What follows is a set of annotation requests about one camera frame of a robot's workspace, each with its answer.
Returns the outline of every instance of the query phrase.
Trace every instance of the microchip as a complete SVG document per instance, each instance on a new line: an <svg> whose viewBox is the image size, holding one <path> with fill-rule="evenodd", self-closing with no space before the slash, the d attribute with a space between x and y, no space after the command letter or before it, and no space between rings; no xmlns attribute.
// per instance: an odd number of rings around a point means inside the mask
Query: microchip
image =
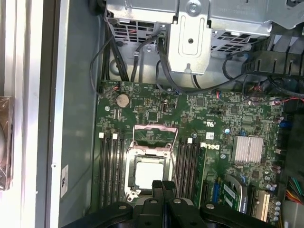
<svg viewBox="0 0 304 228"><path fill-rule="evenodd" d="M205 99L204 98L197 98L196 99L196 106L204 106Z"/></svg>
<svg viewBox="0 0 304 228"><path fill-rule="evenodd" d="M149 112L149 121L157 121L157 113L156 112Z"/></svg>
<svg viewBox="0 0 304 228"><path fill-rule="evenodd" d="M260 177L260 171L254 170L252 171L252 178L259 178Z"/></svg>
<svg viewBox="0 0 304 228"><path fill-rule="evenodd" d="M232 106L230 112L231 112L231 114L238 114L238 107L237 106Z"/></svg>

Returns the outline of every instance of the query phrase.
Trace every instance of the green circuit board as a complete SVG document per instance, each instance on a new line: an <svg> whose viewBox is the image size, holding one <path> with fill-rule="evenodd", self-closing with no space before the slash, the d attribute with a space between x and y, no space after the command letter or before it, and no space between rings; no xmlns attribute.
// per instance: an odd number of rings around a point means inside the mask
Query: green circuit board
<svg viewBox="0 0 304 228"><path fill-rule="evenodd" d="M212 200L214 180L223 177L226 173L240 177L244 183L252 183L258 189L263 188L265 176L275 180L271 166L275 159L278 124L273 123L273 119L281 114L281 105L251 105L248 102L227 105L211 93L193 96L168 94L152 84L120 82L119 90L114 91L114 87L117 87L116 81L103 82L104 91L110 92L98 99L97 104L93 196L97 196L100 191L98 188L101 151L99 134L123 133L125 144L123 153L126 153L133 137L133 126L136 124L160 124L178 128L178 138L194 138L197 143L204 143L207 150L202 172L203 179L210 183L208 193L210 200ZM126 107L117 105L116 99L121 94L127 95L129 99ZM222 99L238 102L243 96L240 93L224 92ZM257 136L264 139L260 164L240 165L232 161L236 135ZM162 135L153 131L140 132L135 137L148 144L173 140L172 134ZM175 154L177 148L178 142L174 148Z"/></svg>

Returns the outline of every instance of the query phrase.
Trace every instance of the pcie slot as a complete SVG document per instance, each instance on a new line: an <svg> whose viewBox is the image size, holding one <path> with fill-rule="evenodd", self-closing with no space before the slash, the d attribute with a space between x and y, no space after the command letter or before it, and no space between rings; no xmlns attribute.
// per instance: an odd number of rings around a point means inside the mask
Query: pcie slot
<svg viewBox="0 0 304 228"><path fill-rule="evenodd" d="M270 194L265 191L260 191L258 195L258 201L260 202L256 208L256 218L266 222L268 206L269 206Z"/></svg>
<svg viewBox="0 0 304 228"><path fill-rule="evenodd" d="M255 205L255 200L256 200L256 193L257 193L257 188L249 184L248 186L248 205L247 205L247 215L253 216L253 209Z"/></svg>

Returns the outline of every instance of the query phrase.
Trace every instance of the ram slot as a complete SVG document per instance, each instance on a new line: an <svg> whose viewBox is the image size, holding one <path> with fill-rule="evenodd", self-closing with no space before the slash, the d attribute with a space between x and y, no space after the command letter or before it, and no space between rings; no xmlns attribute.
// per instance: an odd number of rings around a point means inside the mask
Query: ram slot
<svg viewBox="0 0 304 228"><path fill-rule="evenodd" d="M193 197L193 186L195 184L196 179L196 168L197 168L197 160L198 160L198 153L199 153L199 146L197 143L193 144L192 147L192 158L191 158L191 169L190 169L190 185L189 185L189 199Z"/></svg>
<svg viewBox="0 0 304 228"><path fill-rule="evenodd" d="M187 144L186 146L186 153L185 153L185 160L184 160L184 175L183 175L183 191L182 197L187 198L188 193L188 185L189 185L189 166L190 166L190 154L191 154L192 144Z"/></svg>
<svg viewBox="0 0 304 228"><path fill-rule="evenodd" d="M179 189L179 195L181 196L182 194L182 177L184 175L184 159L185 159L185 143L183 142L182 139L180 139L179 142L179 151L178 151L178 158L177 158L177 180L178 180L178 189Z"/></svg>
<svg viewBox="0 0 304 228"><path fill-rule="evenodd" d="M105 160L104 160L104 167L105 167L105 179L104 179L104 207L110 204L110 191L109 191L109 176L110 176L110 159L111 159L111 137L108 136L105 139Z"/></svg>
<svg viewBox="0 0 304 228"><path fill-rule="evenodd" d="M118 179L117 179L117 201L121 201L122 189L124 189L123 182L123 162L124 162L124 134L120 134L119 136L119 160L118 160Z"/></svg>
<svg viewBox="0 0 304 228"><path fill-rule="evenodd" d="M117 163L117 150L118 150L118 139L112 139L112 151L111 151L111 180L110 180L110 203L114 203L115 201L117 201L117 199L115 198L116 195L116 191L118 191L117 189L117 185L116 185L116 163Z"/></svg>
<svg viewBox="0 0 304 228"><path fill-rule="evenodd" d="M99 208L104 207L104 198L103 192L105 190L105 138L100 138L100 148L99 148L99 191L98 191L98 198L99 198Z"/></svg>

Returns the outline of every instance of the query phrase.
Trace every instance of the silver heatsink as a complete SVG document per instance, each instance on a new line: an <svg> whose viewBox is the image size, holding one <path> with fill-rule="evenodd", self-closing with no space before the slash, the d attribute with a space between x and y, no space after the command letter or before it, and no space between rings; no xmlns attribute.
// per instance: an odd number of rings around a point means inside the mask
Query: silver heatsink
<svg viewBox="0 0 304 228"><path fill-rule="evenodd" d="M233 142L232 161L236 163L261 162L263 138L235 136Z"/></svg>

